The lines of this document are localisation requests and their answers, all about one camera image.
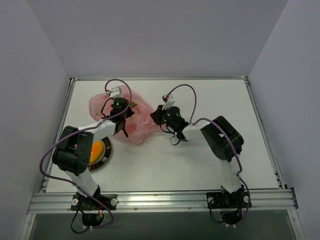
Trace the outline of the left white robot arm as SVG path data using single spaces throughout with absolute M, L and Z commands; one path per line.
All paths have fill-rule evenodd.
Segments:
M 97 209 L 101 203 L 101 197 L 96 193 L 99 185 L 89 171 L 92 146 L 125 131 L 126 119 L 134 114 L 124 97 L 114 98 L 111 107 L 110 115 L 94 124 L 65 127 L 52 155 L 52 162 L 70 177 L 78 193 L 84 196 L 83 204 L 90 210 Z

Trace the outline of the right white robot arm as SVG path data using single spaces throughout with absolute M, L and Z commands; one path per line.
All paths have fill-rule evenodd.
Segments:
M 163 109 L 159 105 L 150 117 L 156 125 L 166 125 L 172 129 L 178 142 L 206 140 L 215 157 L 220 160 L 223 203 L 232 207 L 240 201 L 238 190 L 244 187 L 240 180 L 243 170 L 240 154 L 244 139 L 223 116 L 213 120 L 201 117 L 194 123 L 189 123 L 181 116 L 177 106 Z

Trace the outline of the fake yellow orange mango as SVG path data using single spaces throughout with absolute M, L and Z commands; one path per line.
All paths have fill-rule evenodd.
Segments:
M 105 145 L 104 143 L 99 140 L 92 144 L 91 154 L 90 154 L 90 161 L 89 163 L 95 164 L 98 162 L 105 154 Z

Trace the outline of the fake berry sprig with leaves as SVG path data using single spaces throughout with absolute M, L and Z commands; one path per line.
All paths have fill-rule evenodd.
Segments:
M 135 108 L 138 104 L 135 102 L 130 102 L 130 104 L 128 105 L 130 109 Z

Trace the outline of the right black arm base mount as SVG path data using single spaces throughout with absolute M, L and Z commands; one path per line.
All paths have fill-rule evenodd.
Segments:
M 210 218 L 215 223 L 233 228 L 239 225 L 252 207 L 247 192 L 207 192 L 206 202 Z

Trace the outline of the pink plastic bag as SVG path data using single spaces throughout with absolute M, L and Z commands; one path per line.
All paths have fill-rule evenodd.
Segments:
M 125 136 L 125 133 L 120 130 L 112 137 L 121 142 L 139 145 L 158 129 L 150 116 L 154 109 L 136 91 L 131 92 L 131 102 L 137 103 L 137 106 L 132 108 L 134 115 L 127 118 L 125 122 L 125 131 L 128 136 Z M 108 99 L 109 95 L 106 93 L 97 94 L 89 99 L 89 114 L 96 122 L 110 114 L 113 101 Z

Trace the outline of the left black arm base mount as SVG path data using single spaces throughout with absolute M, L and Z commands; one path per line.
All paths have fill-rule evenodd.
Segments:
M 88 197 L 76 193 L 72 197 L 70 210 L 81 213 L 81 222 L 85 227 L 98 228 L 114 222 L 112 211 L 116 210 L 117 204 L 116 194 L 97 193 L 93 197 Z

